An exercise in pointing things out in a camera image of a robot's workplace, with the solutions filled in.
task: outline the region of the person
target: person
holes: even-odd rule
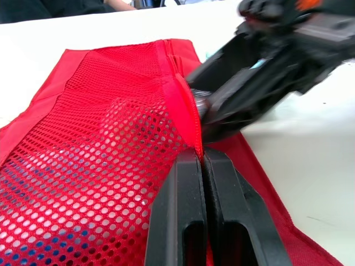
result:
[[[1,0],[0,24],[135,10],[122,0]]]

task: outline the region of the folded fabric edge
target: folded fabric edge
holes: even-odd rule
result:
[[[88,50],[65,50],[27,109],[0,129],[0,165],[26,134],[52,110]]]

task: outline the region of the red nylon fabric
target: red nylon fabric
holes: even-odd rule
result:
[[[0,266],[143,265],[150,206],[175,157],[202,155],[183,79],[198,58],[184,40],[70,54],[0,130]],[[231,140],[216,147],[266,201],[293,264],[340,265],[293,226],[242,136]]]

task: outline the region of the red mesh fabric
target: red mesh fabric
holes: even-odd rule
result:
[[[71,53],[0,131],[0,266],[143,265],[173,160],[187,147],[202,154],[182,78],[199,65],[190,42]],[[241,135],[214,147],[263,197],[293,265],[340,265],[294,227]]]

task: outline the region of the black clamp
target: black clamp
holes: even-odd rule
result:
[[[259,194],[222,152],[176,159],[151,213],[145,266],[292,265]]]

